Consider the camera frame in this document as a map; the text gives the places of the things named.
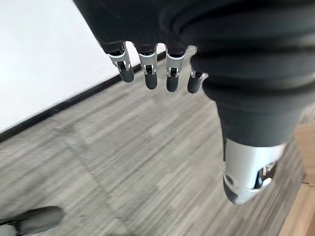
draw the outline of floor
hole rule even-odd
[[[276,236],[304,174],[294,139],[272,186],[231,204],[216,107],[187,92],[189,70],[169,93],[161,61],[156,90],[137,73],[0,144],[0,216],[62,206],[43,236]]]

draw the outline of white wall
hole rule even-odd
[[[0,133],[117,74],[71,0],[0,2]]]

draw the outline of black baseboard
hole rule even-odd
[[[159,53],[158,56],[157,56],[157,60],[162,60],[162,59],[165,59],[165,56],[166,56],[166,52],[162,52],[162,53]],[[136,65],[133,67],[133,71],[136,73],[138,71],[141,70],[141,66],[140,65]],[[121,81],[121,78],[120,78],[120,75],[117,75],[99,85],[96,85],[95,87],[93,88],[90,88],[89,90],[86,90],[70,99],[68,99],[67,101],[64,101],[6,131],[4,131],[3,133],[0,134],[0,143],[13,137],[14,135],[32,127],[33,125],[61,112],[62,110],[64,109],[67,109],[75,104],[77,104],[78,102],[81,102],[83,101],[84,99],[88,98],[88,97],[91,97],[109,87],[111,87],[112,85],[118,83],[119,81]]]

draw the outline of robotic hand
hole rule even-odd
[[[315,101],[314,0],[74,0],[122,80],[134,43],[149,89],[164,43],[166,86],[178,86],[188,45],[188,91],[203,82],[221,121],[227,197],[243,204],[272,180],[305,106]]]

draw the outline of shoe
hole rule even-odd
[[[0,225],[12,225],[16,235],[34,235],[57,226],[64,216],[63,210],[58,206],[46,206],[28,210],[17,216],[0,219]]]

